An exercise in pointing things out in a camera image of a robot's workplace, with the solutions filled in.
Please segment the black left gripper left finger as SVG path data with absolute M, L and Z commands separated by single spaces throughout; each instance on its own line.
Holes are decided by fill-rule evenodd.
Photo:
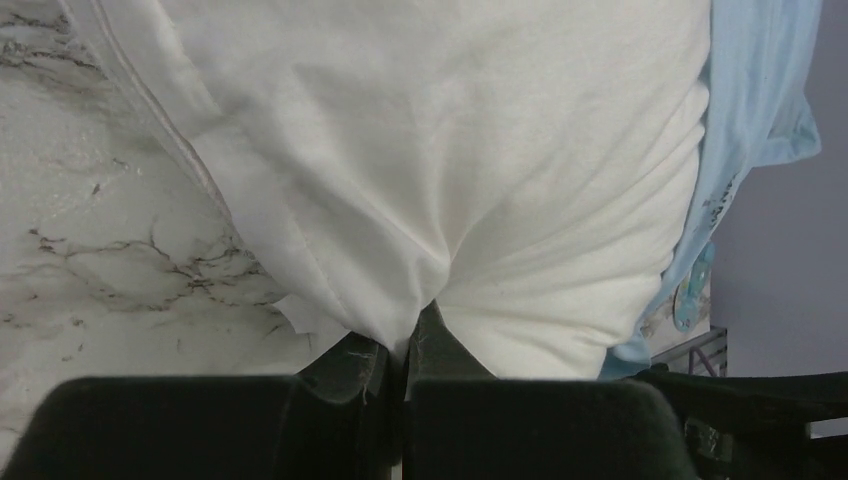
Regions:
M 6 479 L 387 479 L 387 351 L 350 333 L 293 375 L 84 377 L 53 389 Z

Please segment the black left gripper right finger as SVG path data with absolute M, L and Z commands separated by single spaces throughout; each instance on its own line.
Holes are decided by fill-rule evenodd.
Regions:
M 436 305 L 410 340 L 407 479 L 692 479 L 679 422 L 633 380 L 504 380 L 447 329 Z

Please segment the white pillow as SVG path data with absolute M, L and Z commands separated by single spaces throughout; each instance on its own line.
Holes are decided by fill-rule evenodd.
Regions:
M 595 379 L 669 293 L 707 1 L 66 1 L 309 332 Z

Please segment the light blue pillowcase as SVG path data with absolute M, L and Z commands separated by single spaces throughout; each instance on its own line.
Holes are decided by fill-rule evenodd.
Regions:
M 804 88 L 821 11 L 819 1 L 713 2 L 697 181 L 682 238 L 646 316 L 669 303 L 678 329 L 694 327 L 713 258 L 710 238 L 746 175 L 820 151 Z

